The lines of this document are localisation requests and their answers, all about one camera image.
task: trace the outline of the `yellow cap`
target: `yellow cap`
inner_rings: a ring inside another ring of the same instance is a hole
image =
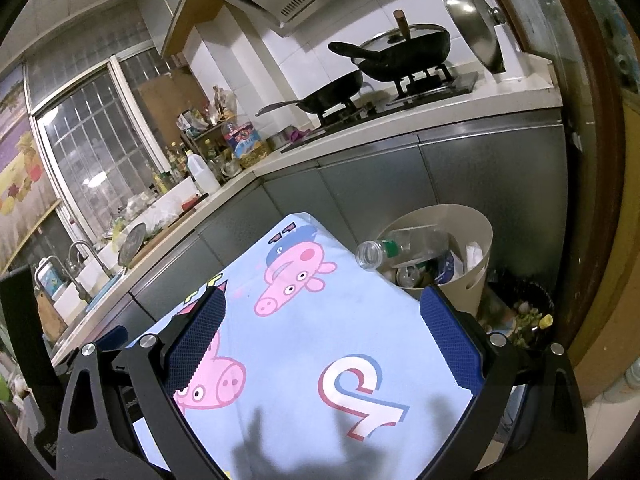
[[[540,322],[538,323],[538,326],[544,330],[545,328],[549,328],[551,325],[553,325],[554,323],[554,318],[553,316],[551,316],[551,314],[547,314],[545,317],[543,317]]]

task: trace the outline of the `black frying pan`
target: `black frying pan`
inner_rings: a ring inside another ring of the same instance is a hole
[[[255,116],[257,117],[277,108],[293,104],[308,114],[322,115],[329,108],[348,101],[358,93],[361,86],[362,72],[360,70],[354,70],[335,81],[331,81],[328,85],[324,85],[321,89],[309,94],[304,99],[283,101],[265,106],[259,110]]]
[[[451,50],[451,38],[446,28],[430,24],[409,27],[402,11],[396,11],[394,15],[398,28],[366,41],[362,46],[332,41],[329,50],[339,56],[351,57],[360,70],[377,81],[397,81],[444,63]],[[366,48],[368,44],[375,44],[378,50]]]

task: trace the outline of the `metal screw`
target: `metal screw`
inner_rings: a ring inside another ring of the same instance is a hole
[[[562,347],[562,345],[560,343],[551,343],[549,348],[556,355],[564,354],[564,348]]]
[[[140,346],[142,348],[151,348],[156,344],[158,338],[154,334],[145,334],[140,338]]]
[[[503,336],[499,332],[492,333],[489,336],[489,341],[491,342],[492,345],[500,347],[500,348],[507,344],[507,338],[505,338],[505,336]]]
[[[86,344],[82,347],[82,355],[91,355],[95,352],[95,345],[93,343]]]

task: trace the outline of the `faucet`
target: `faucet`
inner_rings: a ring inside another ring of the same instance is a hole
[[[69,247],[69,254],[67,256],[67,259],[69,261],[71,261],[71,253],[74,250],[74,247],[78,247],[78,245],[85,246],[87,249],[89,249],[89,252],[93,255],[93,257],[96,259],[96,261],[100,264],[100,266],[102,267],[103,272],[107,275],[108,278],[113,278],[114,277],[114,273],[111,272],[107,268],[107,266],[104,264],[104,262],[100,259],[100,256],[98,256],[98,253],[95,252],[94,247],[89,242],[85,242],[84,240],[78,240],[77,242],[73,242],[71,244],[71,247]]]
[[[38,278],[38,273],[40,272],[40,270],[47,265],[51,260],[56,260],[58,262],[58,265],[60,266],[60,268],[62,268],[62,270],[64,270],[66,272],[66,275],[69,277],[69,279],[71,279],[71,282],[76,286],[76,289],[78,290],[78,297],[87,302],[87,303],[91,303],[92,297],[89,295],[89,293],[84,290],[84,286],[80,285],[80,283],[78,282],[78,280],[76,280],[72,275],[71,272],[69,272],[69,269],[67,269],[64,264],[60,261],[60,258],[57,257],[55,254],[52,254],[51,256],[47,256],[44,261],[38,266],[38,268],[36,269],[36,277],[35,279],[37,280],[38,284],[40,285],[40,287],[42,288],[42,290],[45,290],[44,285],[42,284],[42,282],[40,281],[40,279]]]

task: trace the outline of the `floral curtain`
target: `floral curtain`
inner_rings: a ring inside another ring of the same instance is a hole
[[[55,203],[33,139],[19,66],[0,82],[0,270]]]

